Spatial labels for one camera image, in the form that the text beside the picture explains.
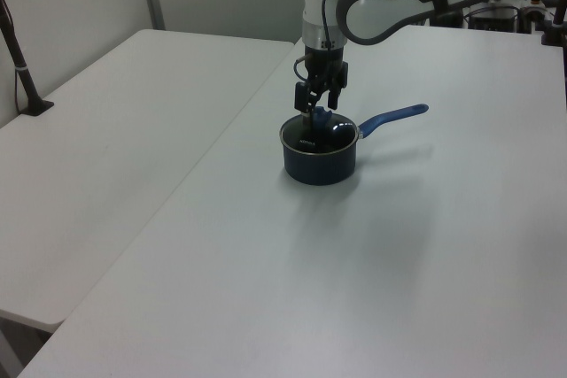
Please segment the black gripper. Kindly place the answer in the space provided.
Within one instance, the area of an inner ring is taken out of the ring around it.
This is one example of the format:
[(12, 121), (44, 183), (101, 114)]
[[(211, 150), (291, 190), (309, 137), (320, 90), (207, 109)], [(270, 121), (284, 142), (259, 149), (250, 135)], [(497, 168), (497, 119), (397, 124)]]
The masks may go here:
[(348, 81), (348, 64), (344, 63), (344, 49), (316, 50), (305, 47), (307, 81), (298, 81), (294, 90), (294, 108), (306, 126), (312, 126), (320, 97), (313, 91), (311, 82), (329, 81), (328, 107), (338, 108), (338, 99)]

